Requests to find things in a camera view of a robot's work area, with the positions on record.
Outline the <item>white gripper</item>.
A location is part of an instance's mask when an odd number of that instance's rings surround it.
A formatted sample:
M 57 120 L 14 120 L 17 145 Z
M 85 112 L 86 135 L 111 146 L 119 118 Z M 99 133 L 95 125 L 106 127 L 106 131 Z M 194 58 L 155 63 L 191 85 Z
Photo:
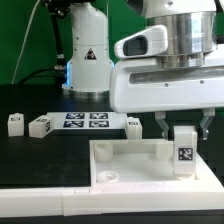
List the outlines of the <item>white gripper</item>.
M 120 61 L 111 74 L 110 106 L 116 113 L 156 112 L 164 139 L 169 126 L 163 111 L 206 108 L 200 122 L 206 140 L 214 108 L 224 106 L 224 65 L 163 69 L 156 58 Z

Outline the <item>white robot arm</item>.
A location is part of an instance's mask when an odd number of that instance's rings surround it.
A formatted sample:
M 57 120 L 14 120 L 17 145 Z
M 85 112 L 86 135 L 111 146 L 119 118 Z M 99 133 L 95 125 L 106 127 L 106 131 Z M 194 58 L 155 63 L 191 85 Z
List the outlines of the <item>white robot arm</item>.
M 215 35 L 224 0 L 126 0 L 146 27 L 114 46 L 108 20 L 90 0 L 71 0 L 73 54 L 63 90 L 77 98 L 107 95 L 117 113 L 153 112 L 165 133 L 167 111 L 202 109 L 205 139 L 215 109 L 224 106 L 224 44 Z

